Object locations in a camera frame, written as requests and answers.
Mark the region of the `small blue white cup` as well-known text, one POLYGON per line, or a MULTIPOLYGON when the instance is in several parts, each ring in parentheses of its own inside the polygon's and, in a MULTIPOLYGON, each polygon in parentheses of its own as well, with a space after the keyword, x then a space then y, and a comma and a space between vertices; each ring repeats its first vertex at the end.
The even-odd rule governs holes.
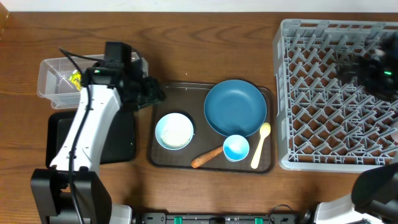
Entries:
POLYGON ((223 143, 223 153, 227 160, 238 162, 245 159, 249 154, 248 140, 240 135, 227 137, 223 143))

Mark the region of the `yellow green snack wrapper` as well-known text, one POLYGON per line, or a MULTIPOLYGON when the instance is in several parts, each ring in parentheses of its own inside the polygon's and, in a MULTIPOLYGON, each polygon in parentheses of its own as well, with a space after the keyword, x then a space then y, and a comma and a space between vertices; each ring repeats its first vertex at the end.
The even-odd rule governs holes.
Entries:
POLYGON ((72 72, 69 76, 69 81, 77 88, 78 91, 81 91, 81 73, 78 70, 74 70, 72 72))

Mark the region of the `pink white paper cup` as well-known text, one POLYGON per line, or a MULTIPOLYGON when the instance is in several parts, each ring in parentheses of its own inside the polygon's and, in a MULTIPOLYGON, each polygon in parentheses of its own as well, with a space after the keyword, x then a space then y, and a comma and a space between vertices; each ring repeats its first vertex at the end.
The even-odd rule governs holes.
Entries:
POLYGON ((391 126, 392 130, 394 131, 391 134, 391 138, 395 141, 398 142, 398 122, 396 121, 392 126, 391 126))

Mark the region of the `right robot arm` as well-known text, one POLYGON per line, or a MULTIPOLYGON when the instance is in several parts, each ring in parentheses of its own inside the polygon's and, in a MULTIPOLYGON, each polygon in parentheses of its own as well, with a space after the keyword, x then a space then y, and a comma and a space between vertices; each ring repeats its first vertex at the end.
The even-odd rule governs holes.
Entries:
MULTIPOLYGON (((378 59, 358 56, 338 70, 343 83, 357 79, 378 100, 397 99, 397 33, 375 50, 378 59)), ((360 174, 351 194, 308 210, 302 223, 397 223, 397 158, 360 174)))

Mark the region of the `dark blue plate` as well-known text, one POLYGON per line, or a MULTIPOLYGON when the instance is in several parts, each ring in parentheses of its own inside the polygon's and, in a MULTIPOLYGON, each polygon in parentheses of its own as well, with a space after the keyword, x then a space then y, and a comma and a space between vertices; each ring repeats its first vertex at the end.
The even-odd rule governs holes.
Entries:
POLYGON ((248 137, 265 122, 267 103, 255 85, 243 80, 226 80, 208 92, 204 114, 217 133, 248 137))

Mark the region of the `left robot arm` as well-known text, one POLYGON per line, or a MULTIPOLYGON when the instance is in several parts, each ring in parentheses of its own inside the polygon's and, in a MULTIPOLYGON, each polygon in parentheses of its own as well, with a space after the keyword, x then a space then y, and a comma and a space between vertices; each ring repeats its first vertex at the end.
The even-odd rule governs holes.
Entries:
POLYGON ((104 144, 115 115, 165 99, 159 82, 112 68, 81 75, 79 107, 48 169, 36 169, 30 186, 42 223, 132 223, 132 208, 114 204, 99 178, 104 144))

